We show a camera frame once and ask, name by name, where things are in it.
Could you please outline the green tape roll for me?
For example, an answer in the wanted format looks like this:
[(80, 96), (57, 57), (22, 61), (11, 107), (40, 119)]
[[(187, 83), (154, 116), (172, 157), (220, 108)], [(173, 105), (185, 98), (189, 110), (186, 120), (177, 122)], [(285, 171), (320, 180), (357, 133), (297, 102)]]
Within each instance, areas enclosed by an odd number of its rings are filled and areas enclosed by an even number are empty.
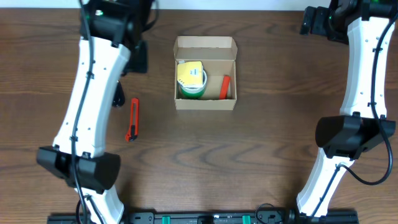
[(180, 85), (180, 90), (182, 92), (182, 95), (184, 95), (186, 98), (189, 98), (189, 99), (200, 98), (206, 90), (207, 80), (208, 80), (207, 74), (205, 71), (203, 71), (203, 85), (199, 88), (184, 87), (184, 86)]

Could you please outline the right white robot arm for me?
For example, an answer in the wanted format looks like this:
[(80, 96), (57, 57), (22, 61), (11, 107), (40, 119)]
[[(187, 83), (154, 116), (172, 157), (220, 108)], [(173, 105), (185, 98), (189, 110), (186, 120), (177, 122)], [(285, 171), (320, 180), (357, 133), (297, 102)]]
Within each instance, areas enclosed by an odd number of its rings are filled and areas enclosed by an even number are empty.
[(332, 1), (328, 7), (306, 7), (302, 35), (322, 35), (349, 47), (345, 96), (337, 116), (321, 118), (316, 127), (318, 154), (297, 213), (307, 223), (351, 223), (348, 212), (331, 212), (330, 200), (360, 155), (379, 144), (392, 149), (396, 122), (387, 118), (384, 99), (389, 42), (397, 21), (396, 1)]

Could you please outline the cardboard box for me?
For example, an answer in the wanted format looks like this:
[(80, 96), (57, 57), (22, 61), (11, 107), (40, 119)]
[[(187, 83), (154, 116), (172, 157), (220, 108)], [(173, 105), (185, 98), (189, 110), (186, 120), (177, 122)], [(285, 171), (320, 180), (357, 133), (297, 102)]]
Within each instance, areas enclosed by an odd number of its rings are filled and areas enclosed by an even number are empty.
[[(177, 110), (228, 110), (234, 109), (238, 99), (236, 88), (236, 56), (238, 48), (232, 37), (223, 36), (178, 36), (174, 44), (175, 65), (201, 61), (207, 74), (204, 94), (198, 99), (182, 95), (177, 72), (175, 72), (174, 100)], [(223, 77), (231, 77), (228, 95), (220, 100)]]

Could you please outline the yellow sticky note pad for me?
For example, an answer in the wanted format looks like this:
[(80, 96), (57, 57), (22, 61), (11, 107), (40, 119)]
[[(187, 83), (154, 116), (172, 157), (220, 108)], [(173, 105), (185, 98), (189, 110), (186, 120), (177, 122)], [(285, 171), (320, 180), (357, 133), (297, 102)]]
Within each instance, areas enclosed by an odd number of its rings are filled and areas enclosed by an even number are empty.
[(185, 88), (201, 88), (204, 83), (202, 62), (192, 61), (178, 64), (177, 81)]

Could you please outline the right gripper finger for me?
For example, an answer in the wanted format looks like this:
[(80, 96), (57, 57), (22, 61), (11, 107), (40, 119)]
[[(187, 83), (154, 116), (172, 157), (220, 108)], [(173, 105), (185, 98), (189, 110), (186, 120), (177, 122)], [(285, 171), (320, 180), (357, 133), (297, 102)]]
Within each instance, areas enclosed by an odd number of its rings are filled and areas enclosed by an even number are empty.
[(303, 21), (300, 28), (300, 35), (308, 35), (313, 26), (313, 18), (315, 16), (316, 8), (308, 6), (304, 10)]
[(326, 22), (329, 16), (329, 8), (316, 7), (313, 10), (313, 21), (312, 21), (312, 34), (327, 36)]

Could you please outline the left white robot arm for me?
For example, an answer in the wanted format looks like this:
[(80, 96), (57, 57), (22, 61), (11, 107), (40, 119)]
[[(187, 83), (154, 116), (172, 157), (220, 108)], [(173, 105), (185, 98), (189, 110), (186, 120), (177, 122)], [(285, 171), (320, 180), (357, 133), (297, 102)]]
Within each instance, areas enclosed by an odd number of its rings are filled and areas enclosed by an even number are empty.
[(53, 143), (42, 146), (37, 163), (75, 189), (75, 223), (124, 223), (125, 207), (115, 182), (121, 166), (106, 151), (112, 107), (124, 104), (120, 78), (147, 70), (142, 34), (154, 1), (80, 3), (80, 41), (76, 78), (63, 123)]

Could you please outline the red utility knife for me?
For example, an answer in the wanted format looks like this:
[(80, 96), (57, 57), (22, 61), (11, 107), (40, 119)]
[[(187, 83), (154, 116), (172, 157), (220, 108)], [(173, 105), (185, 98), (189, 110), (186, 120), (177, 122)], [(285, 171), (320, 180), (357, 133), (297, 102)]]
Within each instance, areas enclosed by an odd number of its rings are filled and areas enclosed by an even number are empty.
[(135, 141), (138, 135), (139, 135), (139, 99), (132, 98), (129, 129), (125, 135), (125, 140), (127, 142)]

